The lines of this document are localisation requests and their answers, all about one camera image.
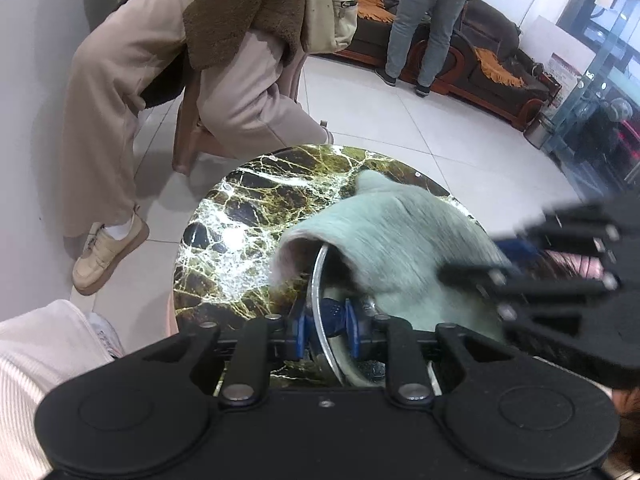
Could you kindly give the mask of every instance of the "jeans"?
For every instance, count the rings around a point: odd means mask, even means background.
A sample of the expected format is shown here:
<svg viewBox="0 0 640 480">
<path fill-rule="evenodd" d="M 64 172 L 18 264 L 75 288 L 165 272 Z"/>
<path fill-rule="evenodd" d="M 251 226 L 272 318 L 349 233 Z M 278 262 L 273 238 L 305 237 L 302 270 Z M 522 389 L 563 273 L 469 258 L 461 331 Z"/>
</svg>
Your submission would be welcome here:
<svg viewBox="0 0 640 480">
<path fill-rule="evenodd" d="M 386 51 L 386 73 L 391 77 L 400 75 L 415 29 L 425 13 L 429 12 L 431 31 L 427 50 L 422 58 L 418 84 L 431 86 L 447 59 L 453 25 L 465 2 L 466 0 L 400 0 Z"/>
</svg>

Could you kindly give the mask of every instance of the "beige pants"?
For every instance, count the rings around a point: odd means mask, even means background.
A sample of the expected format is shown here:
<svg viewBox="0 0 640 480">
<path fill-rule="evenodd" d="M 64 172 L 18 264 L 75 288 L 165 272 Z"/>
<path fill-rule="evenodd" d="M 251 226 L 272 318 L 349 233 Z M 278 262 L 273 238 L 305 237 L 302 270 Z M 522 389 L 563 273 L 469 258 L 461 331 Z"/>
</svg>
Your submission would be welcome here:
<svg viewBox="0 0 640 480">
<path fill-rule="evenodd" d="M 184 46 L 182 13 L 192 1 L 129 0 L 78 47 L 63 121 L 66 236 L 131 218 L 140 93 Z M 278 92 L 283 50 L 281 40 L 250 30 L 229 66 L 202 72 L 202 122 L 237 158 L 327 142 L 326 131 Z"/>
</svg>

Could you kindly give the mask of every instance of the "dark green marble table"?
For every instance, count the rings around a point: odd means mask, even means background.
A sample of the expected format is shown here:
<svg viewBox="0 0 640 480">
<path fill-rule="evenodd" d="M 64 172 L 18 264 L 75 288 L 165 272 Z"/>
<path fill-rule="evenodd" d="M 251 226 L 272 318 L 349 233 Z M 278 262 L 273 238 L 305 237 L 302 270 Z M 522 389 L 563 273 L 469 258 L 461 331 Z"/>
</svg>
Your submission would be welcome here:
<svg viewBox="0 0 640 480">
<path fill-rule="evenodd" d="M 286 314 L 303 284 L 277 294 L 269 290 L 269 262 L 280 235 L 351 196 L 362 170 L 421 186 L 469 215 L 428 176 L 379 153 L 306 145 L 260 156 L 217 184 L 184 232 L 174 271 L 180 330 L 206 321 L 235 329 L 255 316 Z"/>
</svg>

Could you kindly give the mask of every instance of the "standing person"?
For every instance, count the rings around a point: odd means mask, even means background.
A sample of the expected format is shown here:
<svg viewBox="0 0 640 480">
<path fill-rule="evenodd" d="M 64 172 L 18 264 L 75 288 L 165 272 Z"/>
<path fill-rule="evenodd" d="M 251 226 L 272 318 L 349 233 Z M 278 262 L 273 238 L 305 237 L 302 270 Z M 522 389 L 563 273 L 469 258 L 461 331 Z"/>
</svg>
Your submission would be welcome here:
<svg viewBox="0 0 640 480">
<path fill-rule="evenodd" d="M 126 0 L 82 42 L 63 120 L 63 222 L 68 237 L 102 227 L 73 269 L 81 294 L 99 290 L 148 237 L 134 210 L 141 94 L 185 44 L 202 71 L 200 119 L 232 156 L 330 142 L 276 85 L 284 66 L 304 55 L 304 13 L 305 0 Z"/>
<path fill-rule="evenodd" d="M 447 59 L 453 25 L 466 1 L 400 0 L 386 51 L 386 66 L 376 69 L 376 74 L 382 78 L 382 81 L 389 86 L 396 85 L 396 79 L 406 63 L 415 29 L 425 13 L 429 12 L 431 14 L 429 43 L 422 58 L 418 84 L 414 89 L 420 97 L 427 96 L 434 79 Z"/>
</svg>

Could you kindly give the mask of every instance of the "sofa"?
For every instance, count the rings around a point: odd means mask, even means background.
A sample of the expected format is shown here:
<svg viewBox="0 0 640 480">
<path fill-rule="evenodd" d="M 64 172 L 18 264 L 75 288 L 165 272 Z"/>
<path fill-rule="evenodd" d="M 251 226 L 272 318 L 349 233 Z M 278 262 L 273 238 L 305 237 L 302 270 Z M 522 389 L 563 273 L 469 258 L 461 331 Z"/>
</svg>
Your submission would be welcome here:
<svg viewBox="0 0 640 480">
<path fill-rule="evenodd" d="M 383 0 L 395 13 L 399 0 Z M 400 79 L 417 81 L 429 39 L 428 17 L 418 26 Z M 391 24 L 358 18 L 351 45 L 335 56 L 369 66 L 384 66 Z M 451 38 L 449 55 L 431 89 L 453 94 L 508 120 L 524 131 L 540 109 L 558 93 L 560 85 L 545 74 L 543 66 L 519 49 L 520 30 L 501 12 L 482 0 L 469 1 Z M 523 81 L 521 87 L 494 82 L 482 70 L 476 48 L 493 52 L 508 73 Z"/>
</svg>

